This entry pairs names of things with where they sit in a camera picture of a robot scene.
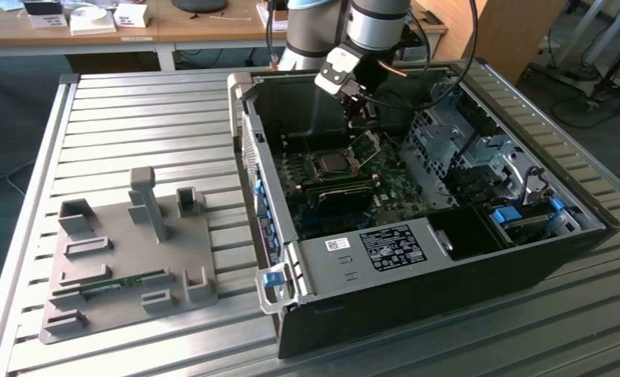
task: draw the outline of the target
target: barcode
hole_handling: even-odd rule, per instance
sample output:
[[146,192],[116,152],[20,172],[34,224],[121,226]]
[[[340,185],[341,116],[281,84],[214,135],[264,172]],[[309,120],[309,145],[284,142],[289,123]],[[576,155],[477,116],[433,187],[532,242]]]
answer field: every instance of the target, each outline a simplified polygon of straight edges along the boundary
[[328,251],[336,251],[340,249],[345,249],[349,247],[349,241],[346,238],[338,238],[336,240],[328,240],[325,241],[326,244],[326,250]]

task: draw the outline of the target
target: motherboard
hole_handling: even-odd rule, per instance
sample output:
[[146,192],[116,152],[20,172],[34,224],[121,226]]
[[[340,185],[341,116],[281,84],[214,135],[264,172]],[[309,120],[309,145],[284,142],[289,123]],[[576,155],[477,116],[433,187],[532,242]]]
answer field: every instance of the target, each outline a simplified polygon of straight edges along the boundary
[[428,206],[400,158],[401,137],[365,131],[345,148],[273,157],[301,240],[418,218]]

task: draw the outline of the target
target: gray floor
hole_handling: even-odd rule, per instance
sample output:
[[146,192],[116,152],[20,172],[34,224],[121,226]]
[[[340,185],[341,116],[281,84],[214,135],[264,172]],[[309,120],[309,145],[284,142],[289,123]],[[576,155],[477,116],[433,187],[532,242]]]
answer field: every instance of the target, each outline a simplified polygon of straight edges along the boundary
[[[581,13],[561,16],[552,34],[554,38],[568,38],[573,26],[578,22]],[[586,35],[593,36],[601,30],[605,21],[596,20]],[[580,53],[589,40],[578,44],[566,63],[577,63]],[[610,50],[604,53],[598,63],[609,64],[620,50],[620,35]],[[246,59],[248,50],[226,50],[217,58],[217,51],[208,50],[188,57],[202,67],[225,68],[241,67]],[[265,62],[266,52],[257,49],[253,60],[258,64]],[[56,83],[61,74],[69,73],[70,68],[62,57],[13,57],[0,58],[0,173],[34,158],[41,141],[46,116],[56,90]],[[533,102],[545,110],[549,106],[572,96],[576,92],[568,87],[552,82],[541,75],[534,75],[518,84],[520,89]],[[573,102],[558,109],[560,115],[574,123],[589,124],[613,114],[613,110],[601,110],[585,115],[581,104]],[[585,148],[597,156],[602,163],[620,177],[620,115],[592,130],[566,128],[568,132],[581,142]],[[14,175],[14,182],[25,188],[30,169]],[[6,247],[12,237],[12,230],[21,207],[21,196],[0,181],[0,269],[5,258]]]

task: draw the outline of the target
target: white label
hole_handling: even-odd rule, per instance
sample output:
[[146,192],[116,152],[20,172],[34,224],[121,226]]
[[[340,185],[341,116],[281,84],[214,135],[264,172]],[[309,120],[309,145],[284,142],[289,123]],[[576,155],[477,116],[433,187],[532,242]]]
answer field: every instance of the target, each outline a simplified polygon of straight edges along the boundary
[[124,42],[150,41],[150,40],[153,40],[152,37],[121,37],[121,41]]
[[346,238],[338,238],[336,240],[328,240],[326,242],[326,250],[336,251],[340,249],[346,249],[349,247],[349,241]]

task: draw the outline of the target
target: metal stand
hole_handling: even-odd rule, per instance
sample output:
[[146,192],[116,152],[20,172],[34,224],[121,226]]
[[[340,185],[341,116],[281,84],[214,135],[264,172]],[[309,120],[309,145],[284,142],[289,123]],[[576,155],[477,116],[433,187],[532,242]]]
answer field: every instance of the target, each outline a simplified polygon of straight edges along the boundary
[[[593,18],[596,17],[596,14],[598,13],[598,10],[601,9],[602,3],[604,3],[602,0],[597,0],[592,4],[592,7],[589,8],[586,14],[584,15],[584,18],[581,19],[580,24],[576,27],[568,42],[564,44],[564,48],[558,51],[558,56],[556,57],[557,67],[550,67],[550,66],[541,67],[537,64],[529,65],[529,69],[542,73],[544,75],[546,75],[556,81],[560,81],[561,83],[576,87],[578,90],[584,92],[588,98],[586,99],[588,112],[598,108],[598,104],[602,101],[610,98],[614,98],[616,92],[617,92],[617,95],[620,96],[620,88],[616,88],[613,85],[616,74],[620,70],[620,55],[617,59],[614,60],[613,64],[610,65],[610,67],[608,68],[608,70],[605,72],[598,72],[596,79],[593,78],[585,79],[585,80],[573,79],[573,77],[577,76],[577,73],[573,73],[570,71],[560,71],[558,66],[564,58],[568,56],[570,49],[574,47],[574,44],[580,36],[586,31],[588,25],[592,22]],[[608,43],[613,39],[618,30],[620,30],[620,13],[616,16],[613,24],[605,31],[605,34],[598,39],[596,46],[589,50],[586,59],[584,60],[584,63],[588,63],[592,67],[593,67],[593,62],[598,58],[600,53],[605,49]]]

